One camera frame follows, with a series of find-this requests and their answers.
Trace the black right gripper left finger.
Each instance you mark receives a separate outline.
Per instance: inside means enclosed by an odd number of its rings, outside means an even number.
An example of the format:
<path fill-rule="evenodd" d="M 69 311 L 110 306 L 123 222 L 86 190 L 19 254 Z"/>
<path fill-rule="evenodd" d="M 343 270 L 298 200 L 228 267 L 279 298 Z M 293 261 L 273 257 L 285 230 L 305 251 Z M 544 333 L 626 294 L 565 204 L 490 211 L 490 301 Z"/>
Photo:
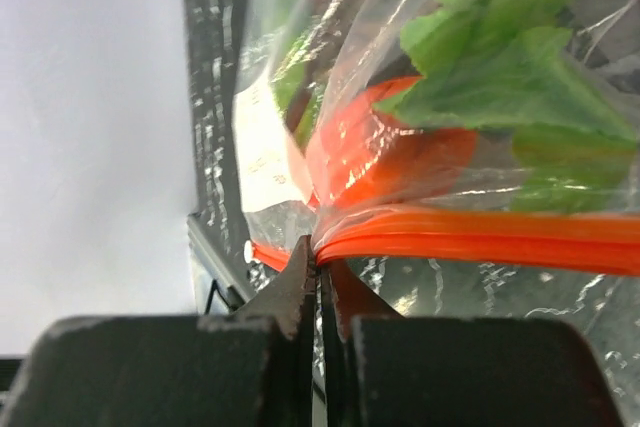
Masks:
<path fill-rule="evenodd" d="M 245 253 L 278 271 L 262 290 L 240 307 L 234 317 L 272 318 L 287 340 L 314 337 L 316 311 L 316 264 L 309 235 L 301 236 L 295 247 L 284 251 L 249 241 Z"/>

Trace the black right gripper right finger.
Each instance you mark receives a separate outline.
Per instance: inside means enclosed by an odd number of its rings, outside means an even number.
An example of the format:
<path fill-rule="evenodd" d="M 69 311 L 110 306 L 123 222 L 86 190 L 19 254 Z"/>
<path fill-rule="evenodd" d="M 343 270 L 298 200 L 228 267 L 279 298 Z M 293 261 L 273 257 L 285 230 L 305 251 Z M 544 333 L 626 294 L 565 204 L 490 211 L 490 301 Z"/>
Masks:
<path fill-rule="evenodd" d="M 344 259 L 325 263 L 320 270 L 322 302 L 324 309 L 333 314 L 339 338 L 351 337 L 351 322 L 355 317 L 400 317 L 394 308 L 351 271 Z"/>

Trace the clear zip top bag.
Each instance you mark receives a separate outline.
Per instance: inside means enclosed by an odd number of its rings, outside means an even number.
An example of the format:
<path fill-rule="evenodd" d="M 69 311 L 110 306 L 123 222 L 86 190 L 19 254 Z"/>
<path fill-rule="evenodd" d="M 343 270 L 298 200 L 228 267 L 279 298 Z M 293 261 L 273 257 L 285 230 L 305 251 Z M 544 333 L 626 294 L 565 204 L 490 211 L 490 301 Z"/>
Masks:
<path fill-rule="evenodd" d="M 244 260 L 639 273 L 639 0 L 247 0 Z"/>

